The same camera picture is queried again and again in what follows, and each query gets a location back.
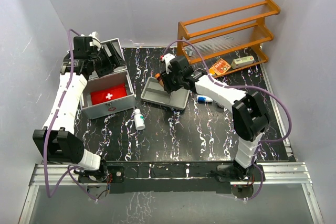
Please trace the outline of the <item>brown syrup bottle orange cap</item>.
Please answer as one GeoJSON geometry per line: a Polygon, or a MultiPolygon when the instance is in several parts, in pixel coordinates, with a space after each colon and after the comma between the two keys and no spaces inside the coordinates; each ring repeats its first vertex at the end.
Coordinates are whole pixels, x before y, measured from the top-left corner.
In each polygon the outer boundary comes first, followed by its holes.
{"type": "Polygon", "coordinates": [[[159,85],[160,85],[162,88],[164,88],[164,83],[163,83],[163,80],[162,80],[162,78],[161,78],[161,75],[160,75],[159,73],[157,73],[157,74],[155,75],[155,78],[156,78],[156,80],[158,81],[159,85]]]}

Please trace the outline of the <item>red first aid pouch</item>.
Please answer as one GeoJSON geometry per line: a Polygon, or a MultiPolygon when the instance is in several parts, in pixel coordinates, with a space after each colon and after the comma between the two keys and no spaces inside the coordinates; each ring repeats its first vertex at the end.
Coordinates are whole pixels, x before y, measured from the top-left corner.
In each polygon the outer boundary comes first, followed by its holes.
{"type": "Polygon", "coordinates": [[[126,86],[124,83],[90,93],[93,105],[110,102],[127,96],[126,86]]]}

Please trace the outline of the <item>white medicine bottle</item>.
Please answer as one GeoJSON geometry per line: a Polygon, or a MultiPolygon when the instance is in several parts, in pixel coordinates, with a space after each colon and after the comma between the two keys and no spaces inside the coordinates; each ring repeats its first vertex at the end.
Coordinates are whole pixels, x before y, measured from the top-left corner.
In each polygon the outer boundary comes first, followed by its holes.
{"type": "Polygon", "coordinates": [[[140,109],[134,110],[134,123],[137,131],[145,129],[144,116],[142,115],[140,109]]]}

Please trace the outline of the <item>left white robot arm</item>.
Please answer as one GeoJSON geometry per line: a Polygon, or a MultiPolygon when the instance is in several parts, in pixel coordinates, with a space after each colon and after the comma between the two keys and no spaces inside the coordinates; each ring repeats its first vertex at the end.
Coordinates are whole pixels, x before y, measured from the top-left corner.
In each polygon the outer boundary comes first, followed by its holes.
{"type": "Polygon", "coordinates": [[[33,141],[45,164],[74,164],[98,182],[108,177],[102,157],[86,150],[74,135],[75,117],[77,108],[85,104],[83,92],[93,83],[92,73],[96,73],[96,80],[107,80],[126,70],[119,39],[101,42],[94,33],[73,38],[62,62],[58,91],[49,117],[43,128],[33,133],[33,141]]]}

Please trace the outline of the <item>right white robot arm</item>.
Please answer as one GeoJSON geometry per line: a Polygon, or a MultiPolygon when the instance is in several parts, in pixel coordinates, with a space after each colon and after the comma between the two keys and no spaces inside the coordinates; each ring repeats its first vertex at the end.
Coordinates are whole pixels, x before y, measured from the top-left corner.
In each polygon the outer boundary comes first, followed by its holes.
{"type": "Polygon", "coordinates": [[[237,179],[247,180],[253,174],[257,148],[270,121],[262,95],[258,91],[231,88],[215,80],[204,69],[194,69],[182,56],[166,54],[160,57],[160,62],[165,66],[160,80],[167,93],[184,88],[211,98],[232,113],[234,130],[238,135],[233,172],[237,179]]]}

